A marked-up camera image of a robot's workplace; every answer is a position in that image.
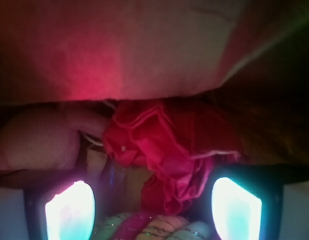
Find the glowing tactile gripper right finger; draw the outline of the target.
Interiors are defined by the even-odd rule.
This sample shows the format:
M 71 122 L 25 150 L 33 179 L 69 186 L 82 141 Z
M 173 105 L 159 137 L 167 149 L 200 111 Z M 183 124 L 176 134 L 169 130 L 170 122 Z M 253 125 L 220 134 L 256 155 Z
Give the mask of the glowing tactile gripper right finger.
M 221 240 L 309 240 L 309 165 L 219 166 L 209 187 Z

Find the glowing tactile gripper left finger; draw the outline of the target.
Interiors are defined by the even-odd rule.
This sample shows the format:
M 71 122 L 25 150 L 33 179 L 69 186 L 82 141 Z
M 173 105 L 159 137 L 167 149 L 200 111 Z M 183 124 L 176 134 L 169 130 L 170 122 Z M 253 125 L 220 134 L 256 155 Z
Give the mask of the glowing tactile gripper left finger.
M 95 196 L 76 170 L 0 170 L 0 240 L 89 240 Z

